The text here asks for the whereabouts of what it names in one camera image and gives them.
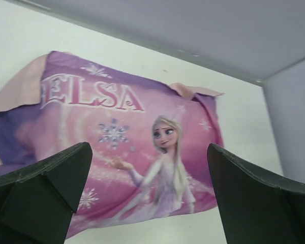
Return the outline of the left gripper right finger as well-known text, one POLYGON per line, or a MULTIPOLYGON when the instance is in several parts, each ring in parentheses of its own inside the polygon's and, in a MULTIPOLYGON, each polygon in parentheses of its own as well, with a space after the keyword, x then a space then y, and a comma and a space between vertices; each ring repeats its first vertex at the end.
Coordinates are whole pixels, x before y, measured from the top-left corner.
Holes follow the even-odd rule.
POLYGON ((305 243, 305 184, 216 144, 207 160, 227 243, 305 243))

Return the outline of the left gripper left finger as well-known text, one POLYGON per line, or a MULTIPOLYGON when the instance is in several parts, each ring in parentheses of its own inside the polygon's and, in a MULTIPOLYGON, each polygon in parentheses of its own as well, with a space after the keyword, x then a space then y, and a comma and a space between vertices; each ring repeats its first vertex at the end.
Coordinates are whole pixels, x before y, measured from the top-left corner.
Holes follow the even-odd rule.
POLYGON ((0 176, 0 243, 64 243, 92 157, 77 143, 0 176))

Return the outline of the pink pillowcase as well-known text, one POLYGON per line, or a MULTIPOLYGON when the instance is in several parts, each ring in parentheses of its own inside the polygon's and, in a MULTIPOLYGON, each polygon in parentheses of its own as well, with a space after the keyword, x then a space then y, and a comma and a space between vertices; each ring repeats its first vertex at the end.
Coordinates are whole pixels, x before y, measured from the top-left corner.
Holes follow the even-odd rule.
POLYGON ((53 51, 0 90, 0 176, 88 142, 91 167, 67 237, 213 209, 207 148, 223 143, 218 95, 53 51))

